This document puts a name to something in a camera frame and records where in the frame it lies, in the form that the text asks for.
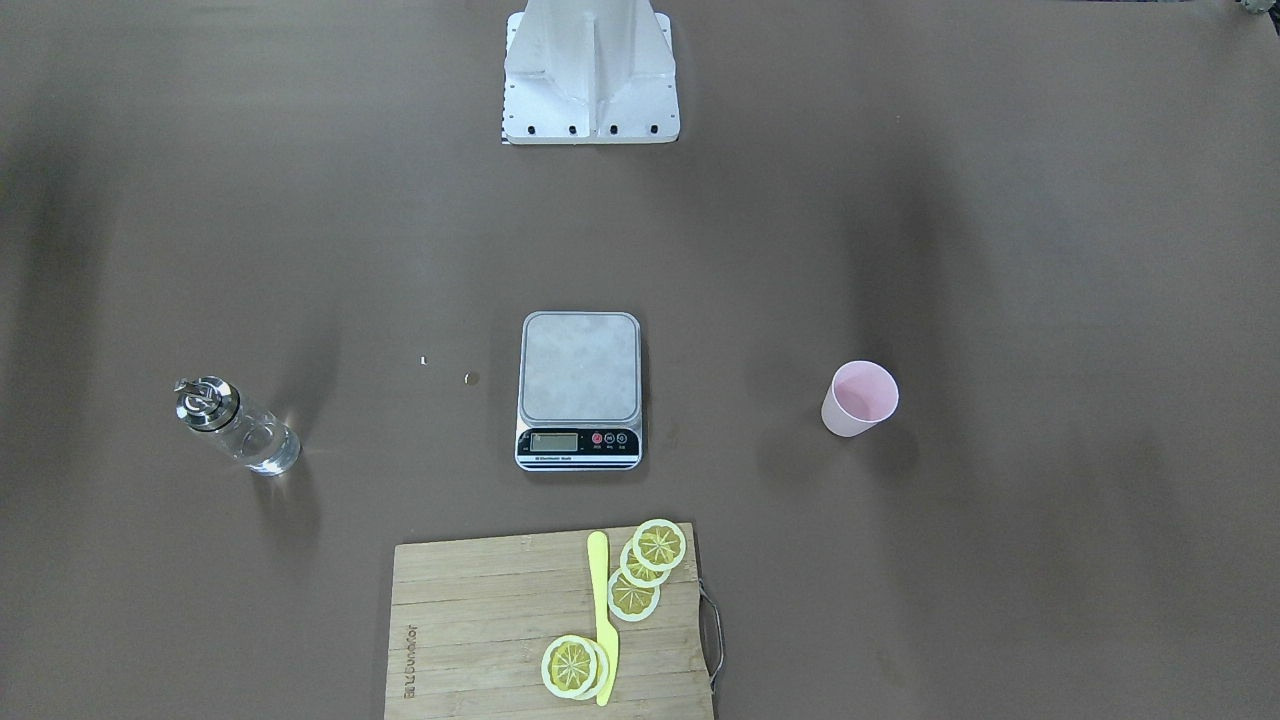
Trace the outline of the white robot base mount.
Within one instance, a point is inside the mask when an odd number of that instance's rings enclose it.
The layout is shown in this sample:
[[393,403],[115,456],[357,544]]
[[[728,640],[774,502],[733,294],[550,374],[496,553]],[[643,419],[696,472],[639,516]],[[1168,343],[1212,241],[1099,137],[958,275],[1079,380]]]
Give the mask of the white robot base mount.
[[677,141],[672,29],[649,1],[527,3],[506,20],[502,141]]

